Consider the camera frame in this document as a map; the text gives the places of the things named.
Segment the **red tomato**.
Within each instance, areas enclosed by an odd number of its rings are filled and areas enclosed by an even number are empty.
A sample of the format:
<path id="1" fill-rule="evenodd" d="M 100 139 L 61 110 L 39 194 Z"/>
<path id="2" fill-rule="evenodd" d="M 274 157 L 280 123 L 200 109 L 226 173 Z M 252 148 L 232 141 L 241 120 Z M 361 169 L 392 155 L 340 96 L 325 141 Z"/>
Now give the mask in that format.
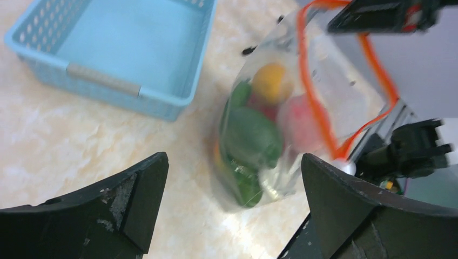
<path id="1" fill-rule="evenodd" d="M 279 111 L 279 104 L 269 104 L 260 99 L 256 94 L 251 93 L 246 104 L 247 107 L 261 112 L 269 120 L 276 122 Z"/>

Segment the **green avocado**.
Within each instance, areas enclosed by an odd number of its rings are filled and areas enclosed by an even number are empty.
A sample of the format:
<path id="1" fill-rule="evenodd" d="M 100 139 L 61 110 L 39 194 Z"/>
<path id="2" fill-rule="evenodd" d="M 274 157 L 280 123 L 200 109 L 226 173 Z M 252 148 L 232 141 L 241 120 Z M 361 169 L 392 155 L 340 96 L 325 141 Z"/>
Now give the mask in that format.
<path id="1" fill-rule="evenodd" d="M 284 137 L 276 124 L 248 107 L 228 111 L 220 140 L 234 159 L 257 169 L 275 168 L 284 147 Z"/>

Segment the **yellow lemon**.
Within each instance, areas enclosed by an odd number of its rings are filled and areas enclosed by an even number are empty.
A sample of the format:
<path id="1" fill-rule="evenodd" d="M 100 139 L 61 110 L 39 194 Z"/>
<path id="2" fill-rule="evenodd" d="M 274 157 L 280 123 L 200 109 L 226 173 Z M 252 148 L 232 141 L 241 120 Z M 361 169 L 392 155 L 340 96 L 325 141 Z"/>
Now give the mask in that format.
<path id="1" fill-rule="evenodd" d="M 294 84 L 290 74 L 280 63 L 268 63 L 261 67 L 252 78 L 253 92 L 264 102 L 275 105 L 287 100 Z"/>

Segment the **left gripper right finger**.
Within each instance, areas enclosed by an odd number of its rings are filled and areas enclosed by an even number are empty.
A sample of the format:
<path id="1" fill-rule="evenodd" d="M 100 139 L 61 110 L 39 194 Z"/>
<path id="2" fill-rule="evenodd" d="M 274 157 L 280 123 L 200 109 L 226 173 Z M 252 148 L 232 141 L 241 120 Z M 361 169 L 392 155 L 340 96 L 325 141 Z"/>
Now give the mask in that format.
<path id="1" fill-rule="evenodd" d="M 302 157 L 309 215 L 280 258 L 457 258 L 457 210 L 397 195 Z"/>

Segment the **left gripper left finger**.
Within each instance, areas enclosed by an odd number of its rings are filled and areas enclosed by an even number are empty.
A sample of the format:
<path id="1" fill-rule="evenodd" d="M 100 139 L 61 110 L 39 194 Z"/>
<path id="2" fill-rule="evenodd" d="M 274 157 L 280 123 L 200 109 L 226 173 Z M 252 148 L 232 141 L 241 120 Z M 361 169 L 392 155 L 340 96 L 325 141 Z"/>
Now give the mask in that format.
<path id="1" fill-rule="evenodd" d="M 130 168 L 37 206 L 1 210 L 1 258 L 142 258 L 149 252 L 169 160 Z"/>

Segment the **green chili pepper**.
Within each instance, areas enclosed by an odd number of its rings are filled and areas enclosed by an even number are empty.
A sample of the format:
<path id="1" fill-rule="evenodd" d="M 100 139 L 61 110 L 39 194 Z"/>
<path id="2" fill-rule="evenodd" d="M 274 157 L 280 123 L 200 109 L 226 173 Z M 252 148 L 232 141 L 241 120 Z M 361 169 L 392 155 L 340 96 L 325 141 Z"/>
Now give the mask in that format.
<path id="1" fill-rule="evenodd" d="M 231 93 L 231 96 L 228 98 L 225 104 L 224 110 L 223 110 L 222 118 L 226 117 L 226 112 L 229 106 L 231 108 L 245 106 L 248 100 L 250 99 L 251 92 L 252 92 L 251 84 L 246 81 L 241 81 L 234 88 L 234 90 Z"/>

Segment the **orange green mango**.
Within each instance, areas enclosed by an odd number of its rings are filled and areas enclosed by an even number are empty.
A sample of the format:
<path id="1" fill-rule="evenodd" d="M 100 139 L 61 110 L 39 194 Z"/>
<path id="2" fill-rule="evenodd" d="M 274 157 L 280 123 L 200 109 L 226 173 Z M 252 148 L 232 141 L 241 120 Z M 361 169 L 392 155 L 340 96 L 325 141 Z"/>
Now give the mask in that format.
<path id="1" fill-rule="evenodd" d="M 214 144 L 213 156 L 222 184 L 235 199 L 238 206 L 253 208 L 261 200 L 263 191 L 259 184 L 258 171 L 242 165 L 225 151 L 219 142 Z"/>

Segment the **clear zip top bag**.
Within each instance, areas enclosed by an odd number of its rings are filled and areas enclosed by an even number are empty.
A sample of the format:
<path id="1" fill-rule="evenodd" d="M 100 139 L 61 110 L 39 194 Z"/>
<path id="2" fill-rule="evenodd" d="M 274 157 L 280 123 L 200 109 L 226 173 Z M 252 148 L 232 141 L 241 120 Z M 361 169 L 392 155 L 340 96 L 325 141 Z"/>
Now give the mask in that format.
<path id="1" fill-rule="evenodd" d="M 286 16 L 249 56 L 222 110 L 213 147 L 215 195 L 226 212 L 276 202 L 298 190 L 302 156 L 354 175 L 361 134 L 399 99 L 368 30 L 356 30 L 370 83 L 332 37 L 327 15 L 369 24 L 356 1 L 312 1 Z"/>

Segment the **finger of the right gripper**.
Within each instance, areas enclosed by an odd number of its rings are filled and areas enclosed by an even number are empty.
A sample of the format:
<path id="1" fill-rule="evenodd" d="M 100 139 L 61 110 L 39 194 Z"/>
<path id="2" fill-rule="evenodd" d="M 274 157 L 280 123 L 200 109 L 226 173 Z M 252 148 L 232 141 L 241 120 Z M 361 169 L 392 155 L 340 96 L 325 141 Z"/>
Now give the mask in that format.
<path id="1" fill-rule="evenodd" d="M 434 26 L 457 1 L 355 0 L 327 25 L 329 33 L 415 33 Z"/>

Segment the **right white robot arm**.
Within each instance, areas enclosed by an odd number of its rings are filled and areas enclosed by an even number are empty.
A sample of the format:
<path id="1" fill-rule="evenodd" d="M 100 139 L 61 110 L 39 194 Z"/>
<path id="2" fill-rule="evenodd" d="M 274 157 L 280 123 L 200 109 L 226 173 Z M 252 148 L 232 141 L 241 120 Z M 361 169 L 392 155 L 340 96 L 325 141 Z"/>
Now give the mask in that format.
<path id="1" fill-rule="evenodd" d="M 426 32 L 444 8 L 457 1 L 351 1 L 328 24 L 330 33 L 407 34 Z M 440 143 L 440 119 L 402 125 L 390 143 L 363 152 L 356 161 L 356 176 L 382 188 L 397 178 L 422 178 L 449 166 L 453 145 Z"/>

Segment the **pink peach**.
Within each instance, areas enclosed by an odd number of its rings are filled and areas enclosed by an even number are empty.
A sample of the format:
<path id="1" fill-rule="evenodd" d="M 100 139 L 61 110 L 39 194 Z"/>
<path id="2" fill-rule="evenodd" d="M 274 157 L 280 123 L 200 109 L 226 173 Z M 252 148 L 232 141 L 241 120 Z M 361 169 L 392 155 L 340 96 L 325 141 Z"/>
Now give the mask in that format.
<path id="1" fill-rule="evenodd" d="M 285 141 L 296 152 L 314 153 L 325 147 L 304 95 L 292 97 L 281 105 L 277 123 Z"/>

